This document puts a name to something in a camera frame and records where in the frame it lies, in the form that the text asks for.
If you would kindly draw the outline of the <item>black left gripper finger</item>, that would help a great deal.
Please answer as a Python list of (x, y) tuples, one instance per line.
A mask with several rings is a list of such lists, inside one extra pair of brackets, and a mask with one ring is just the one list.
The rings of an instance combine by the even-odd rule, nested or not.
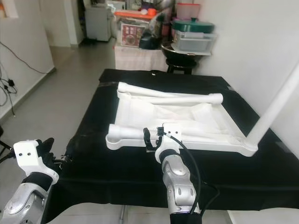
[(56, 170), (54, 164), (54, 154), (51, 152), (51, 148), (54, 144), (54, 138), (49, 137), (45, 141), (39, 141), (39, 156), (42, 159), (43, 164), (51, 170)]

